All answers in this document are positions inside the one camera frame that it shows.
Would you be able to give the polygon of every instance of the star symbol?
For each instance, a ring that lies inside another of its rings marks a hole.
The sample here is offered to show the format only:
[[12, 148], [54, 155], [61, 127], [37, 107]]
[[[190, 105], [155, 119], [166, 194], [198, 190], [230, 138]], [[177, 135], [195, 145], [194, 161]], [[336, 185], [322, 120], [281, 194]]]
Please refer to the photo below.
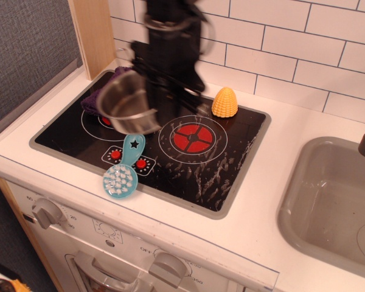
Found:
[[132, 148], [135, 148], [135, 149], [137, 149], [137, 148], [138, 148], [139, 143], [138, 143], [138, 142], [136, 142], [136, 140], [134, 140], [134, 142], [130, 142], [130, 143], [131, 143], [131, 147], [132, 147]]

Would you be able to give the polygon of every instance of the purple cloth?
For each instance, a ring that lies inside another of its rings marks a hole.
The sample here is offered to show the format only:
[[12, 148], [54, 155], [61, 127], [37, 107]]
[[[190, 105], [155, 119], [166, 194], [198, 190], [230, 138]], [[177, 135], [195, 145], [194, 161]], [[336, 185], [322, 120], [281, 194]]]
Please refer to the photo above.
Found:
[[[130, 71], [131, 68], [129, 67], [118, 67], [115, 69], [115, 73], [114, 75], [112, 75], [112, 77], [108, 80], [107, 84], [109, 82], [111, 82], [112, 80], [114, 80], [115, 78], [117, 78], [118, 76], [120, 76], [123, 72], [127, 72]], [[88, 114], [93, 114], [94, 116], [101, 116], [99, 111], [96, 108], [96, 98], [97, 96], [99, 96], [100, 91], [103, 88], [100, 88], [96, 91], [94, 91], [90, 96], [86, 97], [82, 102], [81, 102], [81, 106], [84, 109], [84, 111]]]

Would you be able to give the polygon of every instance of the gray knob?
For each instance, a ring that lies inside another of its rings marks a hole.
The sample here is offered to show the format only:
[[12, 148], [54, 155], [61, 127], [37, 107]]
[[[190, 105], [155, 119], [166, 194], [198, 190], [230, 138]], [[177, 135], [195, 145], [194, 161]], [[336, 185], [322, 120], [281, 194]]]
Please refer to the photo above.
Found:
[[187, 267], [173, 255], [162, 252], [148, 270], [149, 274], [177, 288], [187, 272]]
[[49, 228], [51, 224], [57, 224], [62, 217], [61, 209], [44, 198], [36, 200], [32, 205], [32, 213], [43, 229]]

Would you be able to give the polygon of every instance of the wooden panel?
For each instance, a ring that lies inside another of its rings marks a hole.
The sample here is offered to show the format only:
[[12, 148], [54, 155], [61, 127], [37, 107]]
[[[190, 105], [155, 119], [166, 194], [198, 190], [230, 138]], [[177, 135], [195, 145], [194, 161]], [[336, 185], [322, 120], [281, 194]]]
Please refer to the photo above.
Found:
[[108, 0], [68, 0], [88, 79], [115, 59]]
[[53, 269], [50, 267], [50, 265], [47, 261], [47, 258], [45, 257], [41, 247], [39, 246], [37, 239], [35, 238], [31, 229], [28, 227], [25, 219], [23, 218], [23, 213], [21, 212], [21, 210], [18, 206], [18, 203], [16, 202], [16, 200], [10, 190], [10, 187], [8, 186], [7, 182], [2, 178], [0, 178], [0, 189], [1, 189], [1, 192], [4, 194], [6, 200], [8, 201], [8, 203], [9, 203], [13, 213], [15, 214], [16, 218], [18, 219], [20, 225], [22, 226], [24, 232], [26, 233], [27, 237], [29, 238], [36, 253], [38, 254], [38, 257], [40, 258], [42, 264], [46, 268], [46, 271], [49, 274], [50, 278], [52, 279], [58, 292], [64, 292], [55, 273], [53, 272]]

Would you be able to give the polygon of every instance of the black cooktop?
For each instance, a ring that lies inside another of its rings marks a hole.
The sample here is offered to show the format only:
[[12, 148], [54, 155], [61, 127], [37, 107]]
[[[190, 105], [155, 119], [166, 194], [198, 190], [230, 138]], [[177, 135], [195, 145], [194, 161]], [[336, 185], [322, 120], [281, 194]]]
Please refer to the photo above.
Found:
[[[112, 74], [105, 72], [58, 114], [31, 147], [100, 175], [119, 163], [125, 135], [80, 104]], [[225, 119], [195, 116], [183, 108], [161, 130], [145, 136], [145, 150], [133, 165], [138, 189], [211, 218], [223, 217], [269, 122], [267, 114], [243, 107]]]

